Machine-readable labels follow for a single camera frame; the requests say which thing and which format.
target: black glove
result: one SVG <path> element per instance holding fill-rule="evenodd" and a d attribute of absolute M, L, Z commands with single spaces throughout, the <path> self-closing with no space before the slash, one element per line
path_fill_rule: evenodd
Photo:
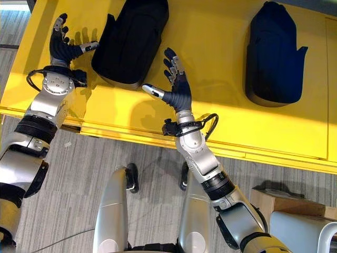
<path fill-rule="evenodd" d="M 63 27 L 66 22 L 67 14 L 61 14 L 55 21 L 51 40 L 49 43 L 49 51 L 51 54 L 52 65 L 54 62 L 61 61 L 70 64 L 70 61 L 79 57 L 87 51 L 94 50 L 98 47 L 98 42 L 93 41 L 82 45 L 69 45 L 70 39 L 65 37 L 68 27 Z"/>
<path fill-rule="evenodd" d="M 164 59 L 164 64 L 170 70 L 165 70 L 164 74 L 172 84 L 172 92 L 163 91 L 148 83 L 143 84 L 142 88 L 145 92 L 162 99 L 172 106 L 176 113 L 191 110 L 191 90 L 182 62 L 170 48 L 167 48 L 164 54 L 167 57 L 167 59 Z"/>

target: gray fingertip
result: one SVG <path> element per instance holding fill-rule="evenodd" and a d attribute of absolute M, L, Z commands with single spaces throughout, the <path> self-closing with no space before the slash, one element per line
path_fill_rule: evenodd
<path fill-rule="evenodd" d="M 171 62 L 168 59 L 164 59 L 164 64 L 166 65 L 166 67 L 170 68 L 172 67 Z"/>
<path fill-rule="evenodd" d="M 67 33 L 68 31 L 69 31 L 68 26 L 64 26 L 64 27 L 62 28 L 62 32 L 63 32 L 63 33 Z"/>
<path fill-rule="evenodd" d="M 164 51 L 164 54 L 170 60 L 172 60 L 172 58 L 176 56 L 176 53 L 169 47 Z"/>
<path fill-rule="evenodd" d="M 168 70 L 164 70 L 164 75 L 169 78 L 171 76 L 171 73 Z"/>
<path fill-rule="evenodd" d="M 62 24 L 64 24 L 65 21 L 66 21 L 66 19 L 68 18 L 68 15 L 66 13 L 63 13 L 63 14 L 60 15 L 60 18 L 63 19 L 63 23 Z"/>

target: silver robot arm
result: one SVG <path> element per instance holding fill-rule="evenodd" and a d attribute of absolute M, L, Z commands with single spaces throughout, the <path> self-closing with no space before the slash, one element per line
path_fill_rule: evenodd
<path fill-rule="evenodd" d="M 86 86 L 83 71 L 70 70 L 71 60 L 96 49 L 98 42 L 68 45 L 68 31 L 63 27 L 67 18 L 62 14 L 55 22 L 49 44 L 51 65 L 32 71 L 43 73 L 42 90 L 27 109 L 14 132 L 7 136 L 0 152 L 0 251 L 15 250 L 15 235 L 24 198 L 37 193 L 48 170 L 43 159 L 56 131 L 62 126 L 73 103 L 75 88 Z"/>
<path fill-rule="evenodd" d="M 205 136 L 194 119 L 191 90 L 181 60 L 170 48 L 165 50 L 164 74 L 172 84 L 172 92 L 150 84 L 143 90 L 162 99 L 176 111 L 176 122 L 166 120 L 165 135 L 176 136 L 176 147 L 184 156 L 196 180 L 210 197 L 219 212 L 217 224 L 227 244 L 243 253 L 290 252 L 277 238 L 268 234 L 265 220 L 234 185 L 213 152 L 207 147 Z"/>

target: yellow table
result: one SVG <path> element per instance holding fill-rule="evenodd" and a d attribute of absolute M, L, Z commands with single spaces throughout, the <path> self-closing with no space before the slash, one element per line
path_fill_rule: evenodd
<path fill-rule="evenodd" d="M 298 47 L 308 46 L 303 94 L 298 103 L 264 108 L 244 94 L 249 23 L 264 1 L 169 0 L 170 18 L 146 82 L 163 89 L 163 51 L 183 59 L 196 117 L 216 112 L 220 121 L 209 140 L 215 154 L 249 161 L 337 174 L 337 20 L 293 6 L 286 8 L 297 25 Z M 59 14 L 66 12 L 68 36 L 76 43 L 99 39 L 107 13 L 118 16 L 123 0 L 38 0 L 19 47 L 0 113 L 22 117 L 36 95 L 26 75 L 49 64 L 48 43 Z M 89 88 L 77 89 L 65 124 L 80 133 L 174 147 L 161 135 L 174 110 L 142 91 L 109 86 L 92 69 L 92 54 L 72 67 L 87 72 Z M 41 84 L 41 77 L 34 78 Z"/>

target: gray carpet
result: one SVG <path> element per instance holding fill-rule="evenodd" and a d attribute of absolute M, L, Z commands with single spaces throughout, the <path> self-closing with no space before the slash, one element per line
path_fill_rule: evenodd
<path fill-rule="evenodd" d="M 0 58 L 1 88 L 13 57 Z M 6 117 L 2 137 L 17 123 L 18 119 Z M 60 130 L 46 160 L 50 168 L 42 189 L 23 204 L 16 236 L 17 252 L 36 252 L 94 228 L 106 182 L 116 166 L 130 162 L 139 168 L 140 191 L 127 195 L 129 242 L 137 246 L 176 241 L 184 198 L 184 192 L 178 187 L 183 159 L 177 151 Z M 287 186 L 310 200 L 336 206 L 337 177 L 334 175 L 227 158 L 219 160 L 247 196 L 252 187 L 265 181 L 270 186 L 274 181 L 284 183 L 281 189 Z M 225 244 L 215 222 L 213 227 L 213 252 L 234 252 Z M 91 230 L 38 252 L 92 252 L 93 235 Z"/>

